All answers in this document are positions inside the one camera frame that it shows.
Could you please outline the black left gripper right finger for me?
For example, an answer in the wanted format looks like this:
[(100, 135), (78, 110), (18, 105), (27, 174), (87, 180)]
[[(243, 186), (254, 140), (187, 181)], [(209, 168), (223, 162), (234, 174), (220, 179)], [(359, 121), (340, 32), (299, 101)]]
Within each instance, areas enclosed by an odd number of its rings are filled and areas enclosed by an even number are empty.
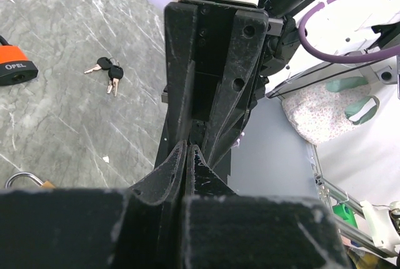
[(349, 268), (332, 214), (320, 200), (239, 196), (188, 150), (182, 268)]

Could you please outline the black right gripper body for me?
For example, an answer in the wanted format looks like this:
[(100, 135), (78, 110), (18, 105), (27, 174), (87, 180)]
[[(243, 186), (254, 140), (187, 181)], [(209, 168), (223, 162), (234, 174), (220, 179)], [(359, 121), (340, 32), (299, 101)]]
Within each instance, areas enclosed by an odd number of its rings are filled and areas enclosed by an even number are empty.
[[(267, 15), (268, 13), (250, 4), (223, 0), (179, 0), (172, 3), (193, 4), (198, 8), (194, 47), (195, 74), (191, 128), (189, 137), (185, 141), (192, 145), (198, 145), (202, 152), (211, 109), (223, 77), (233, 29), (233, 17), (236, 11), (265, 12)], [(270, 18), (268, 15), (267, 32), (261, 53), (243, 94), (222, 132), (222, 137), (217, 146), (216, 156), (218, 159), (213, 167), (234, 146), (248, 122), (250, 112), (256, 105), (255, 89), (258, 85), (259, 71), (268, 46), (268, 40), (272, 36), (279, 36), (282, 28), (283, 21), (281, 19)], [(168, 86), (166, 85), (162, 99), (168, 106), (167, 89)], [(166, 158), (176, 144), (169, 143), (168, 126), (165, 119), (162, 131), (162, 157)]]

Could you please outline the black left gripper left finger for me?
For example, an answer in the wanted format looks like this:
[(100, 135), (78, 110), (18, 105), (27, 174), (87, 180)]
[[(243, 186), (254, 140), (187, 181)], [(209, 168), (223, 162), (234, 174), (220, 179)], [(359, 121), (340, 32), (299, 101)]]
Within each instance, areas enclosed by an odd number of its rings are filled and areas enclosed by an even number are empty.
[(181, 268), (188, 145), (126, 189), (1, 191), (2, 268)]

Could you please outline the small brass padlock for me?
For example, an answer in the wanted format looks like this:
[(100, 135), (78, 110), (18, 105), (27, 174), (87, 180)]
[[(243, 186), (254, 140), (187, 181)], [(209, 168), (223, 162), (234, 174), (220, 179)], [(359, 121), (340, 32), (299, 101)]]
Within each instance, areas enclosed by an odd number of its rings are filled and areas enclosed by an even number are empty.
[(38, 187), (40, 187), (40, 188), (49, 188), (49, 189), (54, 189), (55, 188), (55, 186), (50, 181), (48, 181), (48, 180), (43, 181), (40, 178), (38, 178), (36, 175), (34, 175), (33, 173), (26, 172), (26, 171), (15, 173), (12, 176), (10, 176), (6, 180), (6, 182), (4, 184), (4, 187), (5, 188), (12, 187), (13, 183), (16, 180), (21, 179), (21, 178), (29, 179), (35, 185), (38, 185)]

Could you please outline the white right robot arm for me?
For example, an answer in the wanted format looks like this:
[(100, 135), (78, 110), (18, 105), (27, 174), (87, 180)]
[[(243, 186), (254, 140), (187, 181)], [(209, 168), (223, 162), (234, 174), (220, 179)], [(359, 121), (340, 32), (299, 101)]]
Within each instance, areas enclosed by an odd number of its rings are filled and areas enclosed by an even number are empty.
[(399, 53), (399, 0), (172, 0), (164, 8), (167, 103), (156, 163), (180, 141), (216, 166), (289, 68), (375, 63)]

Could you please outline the black headed keys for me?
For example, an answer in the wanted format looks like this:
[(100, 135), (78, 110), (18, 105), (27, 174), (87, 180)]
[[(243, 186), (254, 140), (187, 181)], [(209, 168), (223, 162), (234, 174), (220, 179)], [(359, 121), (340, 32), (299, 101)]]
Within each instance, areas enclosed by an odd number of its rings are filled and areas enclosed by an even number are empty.
[(114, 64), (110, 58), (107, 57), (100, 57), (96, 64), (85, 70), (84, 74), (89, 74), (95, 71), (106, 71), (109, 82), (107, 86), (107, 94), (113, 94), (114, 97), (117, 96), (118, 94), (118, 87), (119, 87), (119, 82), (121, 79), (124, 77), (124, 70), (123, 68), (119, 65), (119, 63)]

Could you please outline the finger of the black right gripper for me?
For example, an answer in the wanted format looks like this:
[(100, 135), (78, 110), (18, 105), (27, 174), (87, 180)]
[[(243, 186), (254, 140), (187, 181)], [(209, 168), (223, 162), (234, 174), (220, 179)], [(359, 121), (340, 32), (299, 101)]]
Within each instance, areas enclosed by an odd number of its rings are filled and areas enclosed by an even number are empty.
[(170, 144), (188, 139), (191, 128), (197, 8), (193, 4), (169, 3), (164, 10)]
[(236, 11), (221, 85), (213, 102), (202, 144), (205, 162), (213, 167), (219, 140), (258, 61), (268, 29), (265, 12)]

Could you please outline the orange black padlock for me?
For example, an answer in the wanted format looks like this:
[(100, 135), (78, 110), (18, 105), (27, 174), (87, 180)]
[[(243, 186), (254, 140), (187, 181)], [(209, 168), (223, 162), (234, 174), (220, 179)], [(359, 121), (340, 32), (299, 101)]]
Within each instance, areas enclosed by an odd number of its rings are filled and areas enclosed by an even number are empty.
[(25, 83), (37, 78), (38, 69), (18, 46), (10, 45), (1, 36), (1, 86)]

